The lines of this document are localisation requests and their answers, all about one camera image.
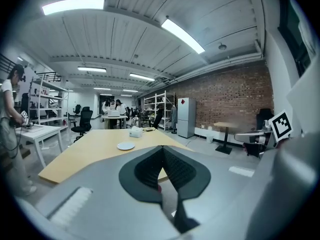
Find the ceiling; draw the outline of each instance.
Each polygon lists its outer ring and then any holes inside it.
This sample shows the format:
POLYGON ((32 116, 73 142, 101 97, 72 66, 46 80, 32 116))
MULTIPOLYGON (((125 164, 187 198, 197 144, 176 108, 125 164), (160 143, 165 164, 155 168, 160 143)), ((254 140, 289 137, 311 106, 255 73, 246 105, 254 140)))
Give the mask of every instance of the ceiling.
POLYGON ((29 0, 16 38, 31 55, 82 88, 142 94, 201 67, 257 52, 261 43, 255 0, 106 0, 104 10, 72 10, 44 16, 42 6, 61 0, 29 0), (166 16, 204 49, 197 54, 161 28, 166 16), (227 46, 219 50, 219 45, 227 46), (78 66, 103 67, 91 75, 78 66), (136 73, 157 79, 130 77, 136 73))

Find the white refrigerator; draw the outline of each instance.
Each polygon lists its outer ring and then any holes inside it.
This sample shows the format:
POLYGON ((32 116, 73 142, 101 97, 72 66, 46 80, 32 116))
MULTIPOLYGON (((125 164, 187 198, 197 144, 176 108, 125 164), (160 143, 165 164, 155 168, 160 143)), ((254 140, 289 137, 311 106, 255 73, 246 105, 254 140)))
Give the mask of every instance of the white refrigerator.
POLYGON ((196 100, 192 98, 179 98, 177 110, 177 134, 181 137, 190 138, 195 135, 196 100))

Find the red brick wall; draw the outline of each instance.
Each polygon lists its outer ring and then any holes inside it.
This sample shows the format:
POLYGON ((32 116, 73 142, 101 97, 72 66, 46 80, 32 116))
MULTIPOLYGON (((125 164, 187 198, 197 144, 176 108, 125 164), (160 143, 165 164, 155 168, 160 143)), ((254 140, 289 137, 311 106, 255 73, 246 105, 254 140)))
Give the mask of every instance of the red brick wall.
POLYGON ((195 126, 205 129, 216 122, 237 122, 239 129, 230 132, 250 131, 256 127, 259 109, 274 109, 272 84, 265 61, 231 66, 183 82, 170 85, 145 97, 175 93, 176 98, 196 100, 195 126))

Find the fluorescent ceiling light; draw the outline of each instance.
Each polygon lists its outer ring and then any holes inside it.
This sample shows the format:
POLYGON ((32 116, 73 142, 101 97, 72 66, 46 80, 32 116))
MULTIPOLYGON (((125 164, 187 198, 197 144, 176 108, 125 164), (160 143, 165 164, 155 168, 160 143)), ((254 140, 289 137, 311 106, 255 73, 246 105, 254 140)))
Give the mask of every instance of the fluorescent ceiling light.
POLYGON ((63 0, 42 7, 44 15, 76 9, 103 10, 105 0, 63 0))
POLYGON ((166 19, 166 21, 161 25, 161 27, 168 30, 169 32, 174 34, 176 37, 180 38, 188 46, 194 49, 198 54, 203 53, 205 51, 205 49, 203 49, 201 45, 198 44, 198 42, 191 37, 191 35, 189 35, 177 24, 173 23, 170 19, 166 19))
POLYGON ((80 71, 94 71, 94 72, 103 72, 106 73, 107 70, 105 68, 101 68, 101 67, 86 67, 86 66, 78 66, 78 70, 80 71))
POLYGON ((122 91, 125 91, 125 92, 132 92, 132 93, 137 93, 137 92, 138 92, 137 90, 126 90, 126 89, 123 89, 122 91))
POLYGON ((110 88, 100 88, 100 87, 94 87, 93 89, 96 89, 96 90, 108 90, 108 91, 111 90, 110 88))
POLYGON ((141 79, 145 79, 145 80, 152 81, 152 82, 154 81, 153 78, 149 78, 149 77, 146 77, 143 75, 138 75, 138 74, 133 74, 133 73, 130 74, 130 77, 141 78, 141 79))

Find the sneaker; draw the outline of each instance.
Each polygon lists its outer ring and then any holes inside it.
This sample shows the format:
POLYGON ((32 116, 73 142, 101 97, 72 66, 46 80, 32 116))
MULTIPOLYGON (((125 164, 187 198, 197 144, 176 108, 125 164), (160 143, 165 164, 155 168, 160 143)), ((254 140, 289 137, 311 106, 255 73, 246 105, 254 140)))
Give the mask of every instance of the sneaker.
POLYGON ((29 196, 29 195, 33 194, 34 192, 36 192, 36 191, 37 191, 37 187, 36 186, 31 186, 30 189, 27 190, 27 191, 23 190, 25 196, 29 196))

